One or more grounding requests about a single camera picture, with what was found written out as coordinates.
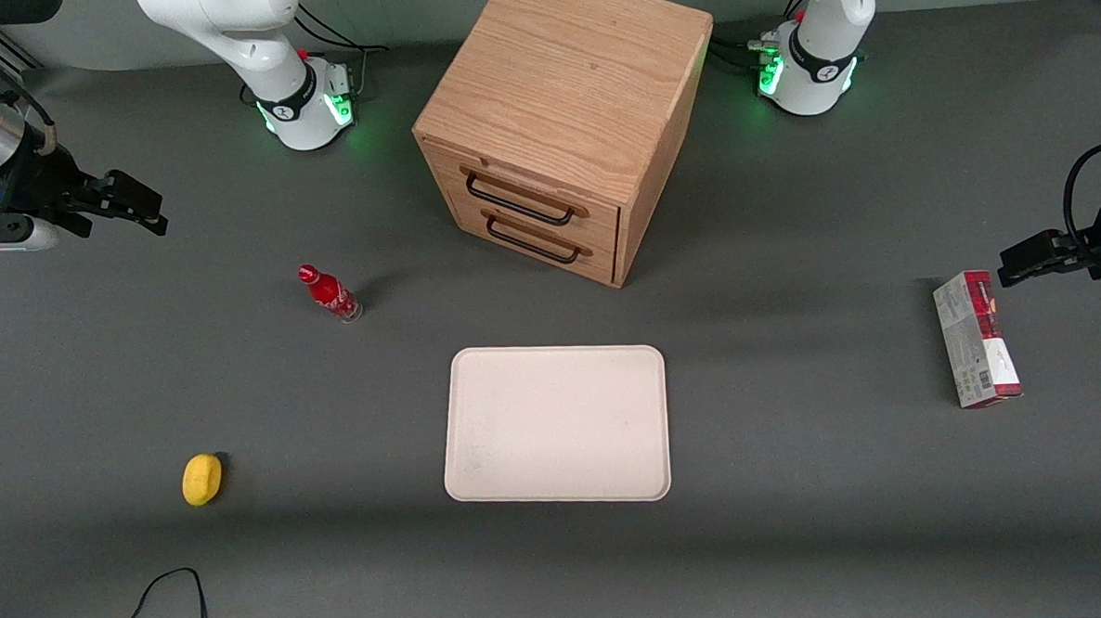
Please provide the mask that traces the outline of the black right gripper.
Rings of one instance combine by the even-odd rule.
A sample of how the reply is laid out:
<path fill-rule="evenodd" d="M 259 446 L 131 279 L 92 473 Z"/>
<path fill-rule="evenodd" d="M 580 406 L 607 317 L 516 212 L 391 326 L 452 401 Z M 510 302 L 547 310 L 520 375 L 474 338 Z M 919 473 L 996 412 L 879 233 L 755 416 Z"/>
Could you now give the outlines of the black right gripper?
<path fill-rule="evenodd" d="M 59 229 L 88 239 L 92 215 L 165 236 L 161 207 L 159 191 L 121 170 L 95 178 L 65 151 L 17 156 L 0 169 L 0 248 L 55 245 Z"/>

